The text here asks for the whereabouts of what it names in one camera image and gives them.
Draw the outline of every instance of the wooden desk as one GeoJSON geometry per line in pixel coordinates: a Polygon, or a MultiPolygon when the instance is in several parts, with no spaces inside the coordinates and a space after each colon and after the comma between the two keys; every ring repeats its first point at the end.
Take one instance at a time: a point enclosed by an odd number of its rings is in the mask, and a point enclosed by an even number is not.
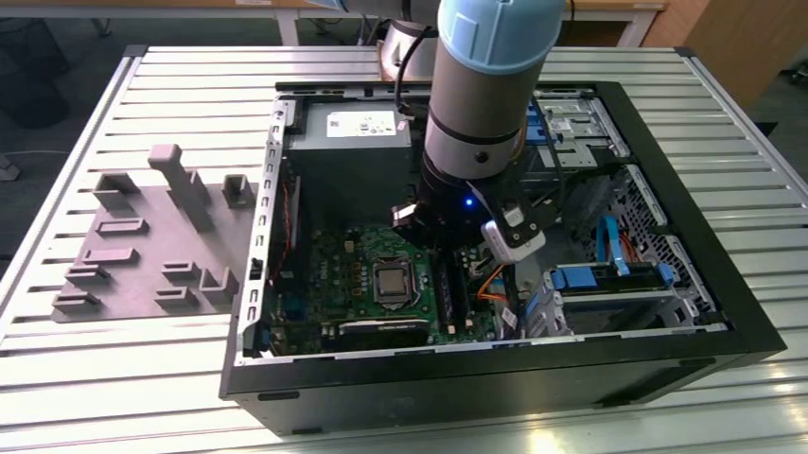
{"type": "MultiPolygon", "coordinates": [[[[638,47],[669,0],[575,0],[575,21],[623,22],[617,46],[638,47]]],[[[566,0],[565,19],[570,18],[566,0]]],[[[312,7],[306,0],[0,0],[0,17],[44,18],[228,18],[278,20],[283,45],[299,45],[295,21],[359,17],[312,7]]]]}

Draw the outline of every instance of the green motherboard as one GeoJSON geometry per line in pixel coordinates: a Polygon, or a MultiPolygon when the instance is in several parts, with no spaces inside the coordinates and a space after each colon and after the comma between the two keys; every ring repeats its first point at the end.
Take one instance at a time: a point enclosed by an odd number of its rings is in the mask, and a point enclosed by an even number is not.
{"type": "MultiPolygon", "coordinates": [[[[463,262],[477,257],[462,252],[463,262]]],[[[491,310],[477,310],[457,329],[442,325],[427,252],[410,245],[388,227],[316,231],[311,238],[308,284],[302,295],[282,295],[284,354],[328,351],[323,342],[340,323],[420,320],[428,323],[427,344],[490,341],[495,337],[491,310]],[[380,304],[379,269],[406,276],[410,295],[400,305],[380,304]]]]}

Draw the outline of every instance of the table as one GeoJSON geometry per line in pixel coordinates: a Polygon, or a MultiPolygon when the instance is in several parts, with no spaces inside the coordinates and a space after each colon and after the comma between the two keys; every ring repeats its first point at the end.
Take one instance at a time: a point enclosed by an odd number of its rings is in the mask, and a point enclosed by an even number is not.
{"type": "MultiPolygon", "coordinates": [[[[299,45],[296,20],[358,18],[359,14],[322,8],[275,8],[267,0],[0,0],[0,17],[44,18],[274,18],[283,45],[299,45]]],[[[639,47],[657,12],[669,0],[575,0],[575,20],[626,22],[619,47],[639,47]]],[[[96,22],[99,32],[104,27],[96,22]]]]}
{"type": "Polygon", "coordinates": [[[183,147],[183,165],[203,181],[227,173],[256,181],[274,83],[376,79],[376,53],[363,47],[135,50],[0,283],[0,305],[8,305],[0,316],[0,448],[80,454],[264,445],[368,453],[805,450],[808,188],[697,59],[672,49],[555,49],[542,79],[623,83],[789,349],[645,406],[282,443],[217,398],[228,316],[55,324],[51,302],[99,206],[87,190],[100,172],[125,170],[139,185],[164,184],[147,155],[153,143],[168,142],[183,147]]]}

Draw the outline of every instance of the gray plastic block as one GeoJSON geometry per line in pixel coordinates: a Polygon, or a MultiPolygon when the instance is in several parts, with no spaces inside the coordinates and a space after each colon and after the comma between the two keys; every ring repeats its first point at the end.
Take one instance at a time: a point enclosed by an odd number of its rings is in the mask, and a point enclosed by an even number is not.
{"type": "Polygon", "coordinates": [[[71,267],[64,278],[77,288],[87,286],[107,285],[109,282],[109,273],[99,265],[83,265],[71,267]]]}
{"type": "Polygon", "coordinates": [[[85,291],[63,293],[53,301],[53,309],[64,315],[93,313],[101,307],[101,301],[85,291]]]}
{"type": "Polygon", "coordinates": [[[125,249],[91,249],[84,252],[81,262],[88,264],[132,264],[140,258],[140,254],[133,248],[125,249]]]}
{"type": "Polygon", "coordinates": [[[191,182],[191,187],[193,188],[196,196],[201,200],[201,204],[204,204],[204,206],[209,205],[211,195],[207,193],[207,187],[204,186],[204,182],[196,171],[189,172],[188,181],[191,182]]]}
{"type": "Polygon", "coordinates": [[[232,209],[255,208],[255,194],[246,175],[225,175],[221,194],[232,209]]]}
{"type": "Polygon", "coordinates": [[[100,236],[125,236],[143,235],[148,230],[149,224],[143,218],[120,218],[101,222],[96,233],[100,236]]]}
{"type": "MultiPolygon", "coordinates": [[[[201,177],[199,177],[199,173],[193,170],[191,172],[185,172],[185,175],[188,175],[188,181],[191,182],[191,187],[193,188],[195,194],[199,196],[199,199],[201,200],[201,204],[204,206],[208,206],[211,204],[211,195],[207,193],[207,188],[204,186],[204,182],[201,181],[201,177]]],[[[172,198],[176,208],[181,209],[181,200],[176,199],[171,189],[168,190],[168,196],[172,198]]]]}
{"type": "Polygon", "coordinates": [[[199,291],[213,306],[231,306],[232,299],[239,293],[239,281],[232,275],[232,271],[225,268],[220,284],[208,270],[201,271],[199,279],[199,291]]]}
{"type": "Polygon", "coordinates": [[[133,211],[128,196],[140,189],[125,173],[105,173],[99,179],[92,195],[108,211],[133,211]]]}
{"type": "Polygon", "coordinates": [[[196,296],[187,287],[159,288],[153,295],[153,301],[168,311],[189,309],[199,304],[196,296]]]}
{"type": "Polygon", "coordinates": [[[215,228],[213,221],[204,208],[204,199],[199,196],[185,169],[179,163],[180,156],[181,149],[177,145],[155,145],[151,147],[149,167],[165,177],[172,199],[188,216],[196,231],[209,232],[215,228]]]}
{"type": "Polygon", "coordinates": [[[207,315],[228,313],[227,306],[211,304],[199,290],[199,277],[205,269],[216,279],[223,278],[224,269],[242,278],[247,265],[250,247],[250,229],[252,227],[254,210],[232,210],[221,195],[221,184],[207,187],[211,204],[207,208],[216,228],[199,233],[176,209],[168,196],[167,186],[144,186],[139,194],[128,196],[127,200],[137,212],[137,216],[148,224],[148,231],[140,235],[103,236],[99,227],[119,218],[113,213],[99,208],[96,218],[87,232],[75,266],[92,265],[81,261],[87,251],[120,251],[132,249],[140,258],[132,263],[99,264],[109,275],[109,285],[88,288],[76,286],[67,281],[61,292],[64,295],[89,290],[93,296],[104,302],[97,310],[88,312],[65,312],[55,310],[52,319],[57,323],[93,322],[99,320],[140,319],[176,315],[207,315]],[[197,275],[183,282],[167,281],[163,268],[167,263],[189,263],[196,267],[197,275]],[[164,309],[153,301],[155,291],[168,287],[188,287],[196,297],[197,304],[185,308],[164,309]]]}
{"type": "Polygon", "coordinates": [[[171,283],[195,281],[199,278],[199,267],[189,261],[165,262],[160,272],[171,283]]]}

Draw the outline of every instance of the cpu socket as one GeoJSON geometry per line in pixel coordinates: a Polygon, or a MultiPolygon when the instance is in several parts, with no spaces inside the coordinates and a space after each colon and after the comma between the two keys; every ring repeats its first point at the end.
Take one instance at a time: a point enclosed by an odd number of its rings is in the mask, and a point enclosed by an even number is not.
{"type": "Polygon", "coordinates": [[[412,301],[410,273],[408,259],[374,263],[374,298],[388,310],[400,309],[412,301]]]}

